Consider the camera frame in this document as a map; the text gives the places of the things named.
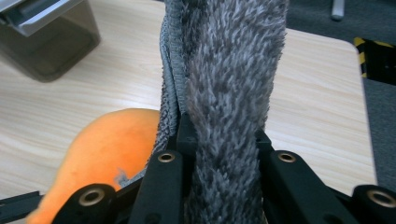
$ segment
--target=orange sponge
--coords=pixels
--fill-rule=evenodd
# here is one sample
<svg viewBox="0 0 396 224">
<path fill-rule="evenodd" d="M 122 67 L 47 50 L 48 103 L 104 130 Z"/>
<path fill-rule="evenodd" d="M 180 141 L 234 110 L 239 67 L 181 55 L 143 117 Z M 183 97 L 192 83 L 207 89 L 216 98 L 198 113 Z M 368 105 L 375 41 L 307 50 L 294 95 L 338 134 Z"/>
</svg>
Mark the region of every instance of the orange sponge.
<svg viewBox="0 0 396 224">
<path fill-rule="evenodd" d="M 67 199 L 89 184 L 120 189 L 117 176 L 121 171 L 131 178 L 145 167 L 159 118 L 159 111 L 125 109 L 92 122 L 68 149 L 53 186 L 27 223 L 51 223 Z"/>
</svg>

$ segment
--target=light wood surface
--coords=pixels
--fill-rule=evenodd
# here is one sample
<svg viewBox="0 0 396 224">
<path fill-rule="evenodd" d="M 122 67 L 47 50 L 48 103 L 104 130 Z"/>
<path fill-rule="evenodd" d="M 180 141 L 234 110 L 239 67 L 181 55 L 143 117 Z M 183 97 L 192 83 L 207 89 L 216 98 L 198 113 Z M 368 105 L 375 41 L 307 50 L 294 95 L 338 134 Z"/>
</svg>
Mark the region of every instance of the light wood surface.
<svg viewBox="0 0 396 224">
<path fill-rule="evenodd" d="M 102 42 L 60 79 L 39 83 L 0 61 L 0 199 L 45 193 L 74 137 L 99 116 L 160 107 L 163 3 L 91 6 Z M 349 194 L 375 183 L 357 51 L 288 30 L 266 132 L 276 149 L 300 154 L 333 188 Z"/>
</svg>

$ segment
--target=gray carpet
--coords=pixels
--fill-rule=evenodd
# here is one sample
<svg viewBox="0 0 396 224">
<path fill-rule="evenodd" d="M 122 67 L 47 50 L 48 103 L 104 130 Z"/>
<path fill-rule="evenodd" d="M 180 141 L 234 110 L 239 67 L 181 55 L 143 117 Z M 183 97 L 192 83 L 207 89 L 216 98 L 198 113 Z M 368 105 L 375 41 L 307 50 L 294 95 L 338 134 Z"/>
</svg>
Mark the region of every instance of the gray carpet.
<svg viewBox="0 0 396 224">
<path fill-rule="evenodd" d="M 396 1 L 346 0 L 330 19 L 332 0 L 290 0 L 288 27 L 353 43 L 356 36 L 396 45 Z M 378 185 L 396 191 L 396 86 L 363 79 Z"/>
</svg>

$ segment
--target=gray fluffy towel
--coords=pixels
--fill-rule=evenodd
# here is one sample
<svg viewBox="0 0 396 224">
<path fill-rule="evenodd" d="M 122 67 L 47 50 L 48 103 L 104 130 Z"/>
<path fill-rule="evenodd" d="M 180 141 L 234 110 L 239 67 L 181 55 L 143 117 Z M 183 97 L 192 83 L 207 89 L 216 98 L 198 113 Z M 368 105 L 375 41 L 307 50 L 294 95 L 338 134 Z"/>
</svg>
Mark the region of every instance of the gray fluffy towel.
<svg viewBox="0 0 396 224">
<path fill-rule="evenodd" d="M 163 96 L 153 153 L 176 134 L 177 112 L 188 112 L 199 146 L 186 221 L 263 223 L 254 133 L 267 118 L 288 0 L 165 0 L 165 5 Z"/>
</svg>

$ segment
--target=brass grommet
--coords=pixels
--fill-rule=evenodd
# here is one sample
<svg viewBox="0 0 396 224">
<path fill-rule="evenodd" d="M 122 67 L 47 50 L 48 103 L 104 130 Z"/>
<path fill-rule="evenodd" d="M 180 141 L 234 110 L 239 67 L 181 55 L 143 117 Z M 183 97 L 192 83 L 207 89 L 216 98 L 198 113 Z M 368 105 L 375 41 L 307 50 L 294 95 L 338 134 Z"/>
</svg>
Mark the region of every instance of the brass grommet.
<svg viewBox="0 0 396 224">
<path fill-rule="evenodd" d="M 158 157 L 160 162 L 170 162 L 175 159 L 175 155 L 169 152 L 165 152 Z"/>
<path fill-rule="evenodd" d="M 381 206 L 388 207 L 388 208 L 395 208 L 396 207 L 396 199 L 394 199 L 392 196 L 388 195 L 386 192 L 376 190 L 376 189 L 371 189 L 367 191 L 367 196 L 369 199 Z"/>
<path fill-rule="evenodd" d="M 78 202 L 82 206 L 91 206 L 99 203 L 100 201 L 102 201 L 103 198 L 105 198 L 105 192 L 102 189 L 95 188 L 85 191 L 79 197 Z"/>
<path fill-rule="evenodd" d="M 286 152 L 279 153 L 277 155 L 277 157 L 284 162 L 295 162 L 296 161 L 296 158 L 293 155 L 286 153 Z"/>
</svg>

